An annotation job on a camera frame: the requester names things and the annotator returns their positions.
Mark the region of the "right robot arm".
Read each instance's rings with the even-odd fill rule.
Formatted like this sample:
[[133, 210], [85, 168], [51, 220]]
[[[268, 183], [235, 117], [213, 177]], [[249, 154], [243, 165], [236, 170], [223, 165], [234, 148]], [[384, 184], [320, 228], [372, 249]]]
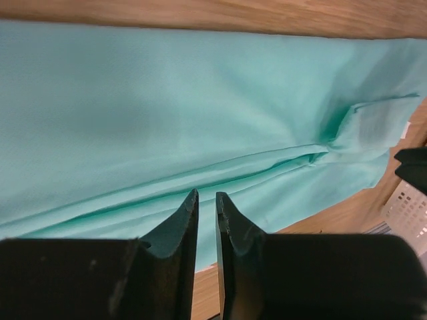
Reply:
[[427, 193], [427, 149], [417, 147], [401, 149], [394, 158], [400, 162], [395, 174], [426, 195]]

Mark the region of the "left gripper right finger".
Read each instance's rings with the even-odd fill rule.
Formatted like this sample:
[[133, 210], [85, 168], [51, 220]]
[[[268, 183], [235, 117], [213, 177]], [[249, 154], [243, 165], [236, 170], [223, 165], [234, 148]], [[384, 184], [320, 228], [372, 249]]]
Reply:
[[270, 234], [216, 195], [222, 319], [425, 319], [426, 274], [400, 237]]

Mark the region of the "teal t-shirt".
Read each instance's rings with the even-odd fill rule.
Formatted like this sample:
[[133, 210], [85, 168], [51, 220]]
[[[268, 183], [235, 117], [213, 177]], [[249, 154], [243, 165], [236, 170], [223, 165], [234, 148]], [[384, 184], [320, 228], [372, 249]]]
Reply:
[[1, 236], [139, 237], [199, 192], [267, 232], [375, 186], [426, 42], [1, 22]]

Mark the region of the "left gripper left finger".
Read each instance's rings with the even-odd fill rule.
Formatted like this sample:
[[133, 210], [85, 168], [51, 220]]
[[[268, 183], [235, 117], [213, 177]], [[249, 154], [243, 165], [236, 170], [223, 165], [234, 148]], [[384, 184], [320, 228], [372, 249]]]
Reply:
[[4, 239], [2, 319], [189, 319], [199, 195], [134, 239]]

